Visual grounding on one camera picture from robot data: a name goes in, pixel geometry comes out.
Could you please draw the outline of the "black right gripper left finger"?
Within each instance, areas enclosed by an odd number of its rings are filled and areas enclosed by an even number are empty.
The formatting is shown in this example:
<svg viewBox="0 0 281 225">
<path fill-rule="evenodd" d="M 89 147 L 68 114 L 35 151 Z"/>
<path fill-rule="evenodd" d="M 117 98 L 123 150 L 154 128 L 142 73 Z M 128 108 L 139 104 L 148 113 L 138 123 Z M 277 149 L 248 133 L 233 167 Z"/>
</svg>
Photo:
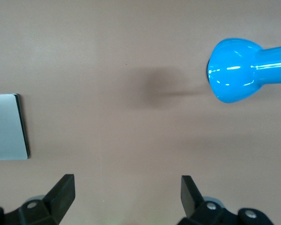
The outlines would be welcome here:
<svg viewBox="0 0 281 225">
<path fill-rule="evenodd" d="M 75 177 L 65 174 L 42 198 L 32 198 L 16 210 L 0 207 L 0 225 L 58 225 L 75 199 Z"/>
</svg>

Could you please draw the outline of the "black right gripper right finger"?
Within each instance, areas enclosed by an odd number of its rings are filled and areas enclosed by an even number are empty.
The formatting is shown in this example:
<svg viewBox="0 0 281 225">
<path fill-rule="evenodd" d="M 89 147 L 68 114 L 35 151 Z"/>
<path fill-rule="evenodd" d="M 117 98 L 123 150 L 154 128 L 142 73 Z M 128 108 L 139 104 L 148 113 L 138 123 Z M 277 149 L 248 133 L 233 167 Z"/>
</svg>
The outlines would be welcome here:
<svg viewBox="0 0 281 225">
<path fill-rule="evenodd" d="M 180 225 L 272 225 L 263 212 L 241 208 L 237 214 L 228 211 L 216 198 L 203 197 L 189 175 L 181 177 L 181 202 L 186 217 Z"/>
</svg>

